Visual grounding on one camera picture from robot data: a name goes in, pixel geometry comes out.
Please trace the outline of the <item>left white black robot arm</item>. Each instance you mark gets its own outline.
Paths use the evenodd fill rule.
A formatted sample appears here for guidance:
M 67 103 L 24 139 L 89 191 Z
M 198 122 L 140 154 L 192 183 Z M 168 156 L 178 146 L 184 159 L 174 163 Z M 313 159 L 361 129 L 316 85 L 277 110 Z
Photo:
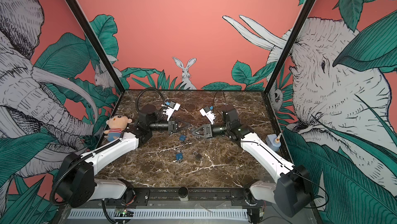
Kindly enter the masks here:
M 105 199 L 114 199 L 124 206 L 134 203 L 136 193 L 131 183 L 95 176 L 108 164 L 146 143 L 154 131 L 172 134 L 189 127 L 188 123 L 179 127 L 179 122 L 171 119 L 179 108 L 179 103 L 166 102 L 159 110 L 154 105 L 144 106 L 135 121 L 124 115 L 111 117 L 104 131 L 107 144 L 81 155 L 72 153 L 63 160 L 50 193 L 51 204 L 79 207 L 88 201 Z

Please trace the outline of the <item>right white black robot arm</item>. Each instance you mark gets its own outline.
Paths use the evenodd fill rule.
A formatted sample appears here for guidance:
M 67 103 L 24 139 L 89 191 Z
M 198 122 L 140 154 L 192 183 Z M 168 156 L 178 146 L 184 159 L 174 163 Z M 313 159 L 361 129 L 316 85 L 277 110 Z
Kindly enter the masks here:
M 304 166 L 296 167 L 272 150 L 251 127 L 241 123 L 234 106 L 225 105 L 221 113 L 222 123 L 218 124 L 215 122 L 213 108 L 202 108 L 200 114 L 207 117 L 210 123 L 193 130 L 192 134 L 203 138 L 228 137 L 253 156 L 269 173 L 273 183 L 255 181 L 244 187 L 246 203 L 273 203 L 287 217 L 293 217 L 308 207 L 313 200 L 312 181 L 308 170 Z

